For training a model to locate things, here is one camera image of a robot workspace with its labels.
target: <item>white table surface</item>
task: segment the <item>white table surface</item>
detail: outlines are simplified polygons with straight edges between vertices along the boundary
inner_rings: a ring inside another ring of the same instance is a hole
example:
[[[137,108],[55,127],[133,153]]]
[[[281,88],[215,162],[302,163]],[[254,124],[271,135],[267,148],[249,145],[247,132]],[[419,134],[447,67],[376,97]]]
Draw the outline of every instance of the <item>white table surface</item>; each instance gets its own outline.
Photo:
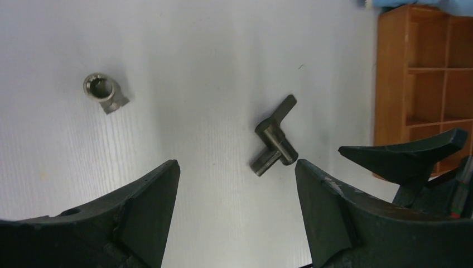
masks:
[[[372,141],[376,17],[356,0],[2,1],[0,218],[54,216],[178,159],[162,267],[310,263],[295,165],[256,177],[253,131],[293,93],[300,158],[392,200],[337,152]],[[87,99],[95,71],[130,103],[106,116]]]

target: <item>wooden cabinet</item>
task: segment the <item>wooden cabinet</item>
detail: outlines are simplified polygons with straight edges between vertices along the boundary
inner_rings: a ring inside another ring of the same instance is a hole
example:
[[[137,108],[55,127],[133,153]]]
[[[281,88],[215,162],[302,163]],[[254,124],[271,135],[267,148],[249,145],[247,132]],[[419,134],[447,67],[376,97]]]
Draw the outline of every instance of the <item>wooden cabinet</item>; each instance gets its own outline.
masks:
[[[473,133],[473,18],[405,5],[378,22],[374,145],[420,140],[454,127]],[[465,148],[437,164],[451,170]]]

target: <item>screw hole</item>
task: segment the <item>screw hole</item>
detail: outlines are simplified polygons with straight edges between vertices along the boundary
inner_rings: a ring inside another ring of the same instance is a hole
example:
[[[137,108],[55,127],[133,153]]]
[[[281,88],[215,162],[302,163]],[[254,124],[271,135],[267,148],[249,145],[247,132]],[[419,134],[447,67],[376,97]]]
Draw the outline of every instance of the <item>screw hole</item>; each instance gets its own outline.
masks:
[[[108,79],[97,78],[90,82],[89,92],[96,98],[107,98],[112,93],[112,84]]]

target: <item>blue fabric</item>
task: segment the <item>blue fabric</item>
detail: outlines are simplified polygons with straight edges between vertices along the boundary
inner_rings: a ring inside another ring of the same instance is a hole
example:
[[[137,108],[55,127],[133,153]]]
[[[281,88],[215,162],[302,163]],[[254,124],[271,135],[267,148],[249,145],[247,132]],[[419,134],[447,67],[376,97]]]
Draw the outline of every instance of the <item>blue fabric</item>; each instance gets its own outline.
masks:
[[[398,7],[403,4],[427,4],[455,16],[473,16],[473,0],[372,0],[374,7]]]

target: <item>gray metal component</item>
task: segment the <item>gray metal component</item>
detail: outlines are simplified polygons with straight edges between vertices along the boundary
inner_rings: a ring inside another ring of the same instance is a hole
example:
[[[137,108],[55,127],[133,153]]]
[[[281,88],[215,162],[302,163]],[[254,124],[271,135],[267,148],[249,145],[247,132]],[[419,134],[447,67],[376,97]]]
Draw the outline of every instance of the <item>gray metal component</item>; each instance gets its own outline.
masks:
[[[179,176],[169,160],[56,217],[0,219],[0,267],[161,267]]]
[[[460,151],[468,132],[454,128],[424,140],[388,146],[342,146],[342,156],[400,185],[393,204],[410,207],[437,162]]]
[[[296,162],[299,157],[280,127],[281,121],[296,103],[297,100],[293,95],[287,96],[274,113],[256,127],[254,132],[267,146],[251,164],[251,169],[256,175],[263,175],[278,159],[283,165],[288,166]]]
[[[129,102],[120,85],[102,73],[93,73],[85,78],[84,92],[87,97],[100,103],[106,114],[115,112]]]
[[[385,202],[307,160],[298,161],[296,182],[315,268],[473,267],[469,218]]]

